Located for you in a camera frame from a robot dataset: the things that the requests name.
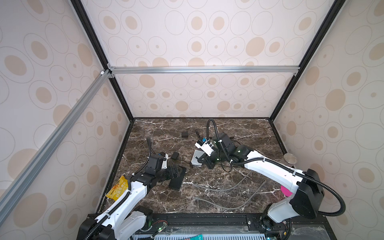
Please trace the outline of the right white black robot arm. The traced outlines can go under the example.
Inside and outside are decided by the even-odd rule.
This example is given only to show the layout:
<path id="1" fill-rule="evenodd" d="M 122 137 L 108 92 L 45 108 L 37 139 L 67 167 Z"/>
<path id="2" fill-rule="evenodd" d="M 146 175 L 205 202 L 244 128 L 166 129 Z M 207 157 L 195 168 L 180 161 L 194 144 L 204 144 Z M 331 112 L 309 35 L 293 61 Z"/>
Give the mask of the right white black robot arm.
<path id="1" fill-rule="evenodd" d="M 218 131 L 214 119 L 207 121 L 206 137 L 200 138 L 196 147 L 205 153 L 198 160 L 209 168 L 224 163 L 228 163 L 230 168 L 242 167 L 262 174 L 291 192 L 289 197 L 266 207 L 261 216 L 265 229 L 298 216 L 307 219 L 315 219 L 318 215 L 338 217 L 346 211 L 346 203 L 341 195 L 322 183 L 316 171 L 294 169 L 267 158 L 246 145 L 237 146 L 227 134 Z M 339 210 L 320 211 L 325 192 L 331 193 L 338 200 Z"/>

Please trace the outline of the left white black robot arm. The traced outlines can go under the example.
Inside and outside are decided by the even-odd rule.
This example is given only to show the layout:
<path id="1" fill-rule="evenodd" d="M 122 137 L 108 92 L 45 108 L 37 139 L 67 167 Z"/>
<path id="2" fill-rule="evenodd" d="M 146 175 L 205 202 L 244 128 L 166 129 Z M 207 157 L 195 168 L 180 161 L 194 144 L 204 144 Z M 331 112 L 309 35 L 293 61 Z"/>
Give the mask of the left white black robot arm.
<path id="1" fill-rule="evenodd" d="M 129 240 L 139 230 L 150 230 L 153 211 L 138 203 L 158 183 L 169 181 L 171 189 L 180 190 L 187 169 L 169 164 L 165 153 L 154 154 L 150 138 L 147 144 L 147 161 L 128 180 L 128 188 L 102 214 L 81 224 L 78 240 Z"/>

